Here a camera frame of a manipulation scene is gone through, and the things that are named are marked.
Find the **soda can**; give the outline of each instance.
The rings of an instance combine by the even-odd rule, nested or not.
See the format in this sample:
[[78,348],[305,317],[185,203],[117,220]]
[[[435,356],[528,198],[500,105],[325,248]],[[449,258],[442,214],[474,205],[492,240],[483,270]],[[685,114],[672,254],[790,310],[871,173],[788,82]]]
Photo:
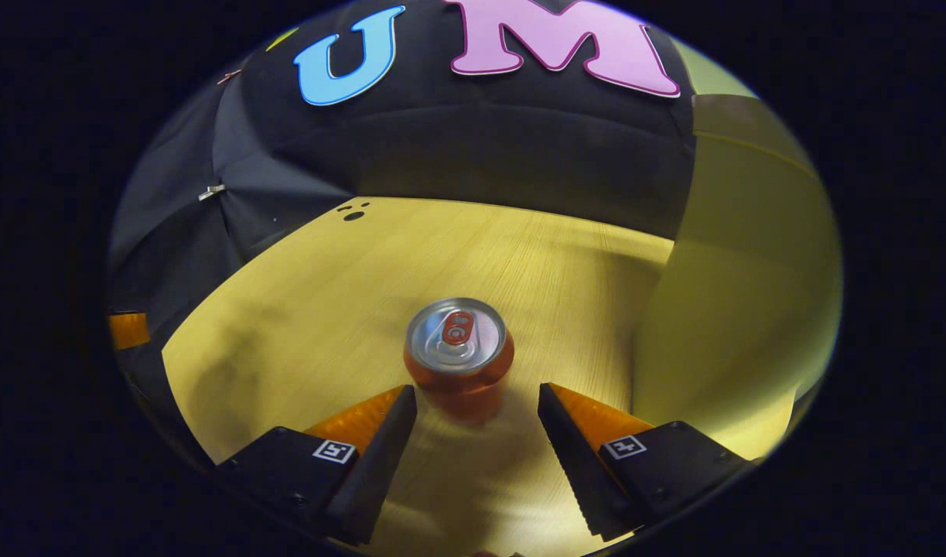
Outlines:
[[493,307],[442,299],[408,325],[405,366],[428,402],[448,419],[479,425],[500,411],[514,340]]

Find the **pink letter m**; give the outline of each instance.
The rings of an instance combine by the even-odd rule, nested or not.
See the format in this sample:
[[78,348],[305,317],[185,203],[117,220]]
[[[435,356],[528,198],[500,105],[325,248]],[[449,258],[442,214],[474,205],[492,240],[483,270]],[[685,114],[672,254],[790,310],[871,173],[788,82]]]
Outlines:
[[524,63],[504,43],[504,28],[517,36],[548,70],[568,66],[592,35],[596,56],[586,72],[611,84],[661,97],[678,97],[678,84],[664,73],[647,25],[628,14],[586,0],[553,14],[532,0],[444,0],[459,4],[466,52],[452,60],[455,73],[507,73]]

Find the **blue letter u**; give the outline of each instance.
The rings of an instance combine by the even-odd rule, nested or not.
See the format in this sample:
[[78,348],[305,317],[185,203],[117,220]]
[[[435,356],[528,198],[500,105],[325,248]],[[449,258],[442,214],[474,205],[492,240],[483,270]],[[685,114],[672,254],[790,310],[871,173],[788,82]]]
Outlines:
[[306,47],[297,54],[293,63],[299,68],[300,95],[307,103],[325,106],[352,98],[366,91],[387,74],[394,63],[394,17],[405,7],[396,6],[362,18],[353,31],[363,33],[363,63],[353,73],[334,77],[329,60],[329,49],[339,39],[338,35]]

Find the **wood grain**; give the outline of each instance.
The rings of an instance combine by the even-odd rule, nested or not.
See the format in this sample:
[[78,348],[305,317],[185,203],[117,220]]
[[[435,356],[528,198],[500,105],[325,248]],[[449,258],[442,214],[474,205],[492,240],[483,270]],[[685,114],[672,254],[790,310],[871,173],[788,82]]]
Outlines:
[[[482,299],[516,339],[504,408],[463,428],[419,395],[364,551],[558,557],[606,546],[586,530],[537,419],[538,385],[630,409],[635,327],[673,243],[475,203],[346,205],[250,261],[166,344],[173,395],[204,450],[219,463],[268,428],[304,429],[410,383],[401,357],[410,318],[443,297]],[[344,220],[356,211],[364,215]]]

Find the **pull tab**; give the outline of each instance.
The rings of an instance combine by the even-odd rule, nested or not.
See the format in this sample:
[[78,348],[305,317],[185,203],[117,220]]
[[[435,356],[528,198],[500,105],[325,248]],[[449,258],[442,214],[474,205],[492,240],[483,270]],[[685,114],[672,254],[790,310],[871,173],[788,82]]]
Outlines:
[[457,346],[466,344],[473,334],[473,315],[465,311],[453,311],[445,318],[442,327],[442,342]]

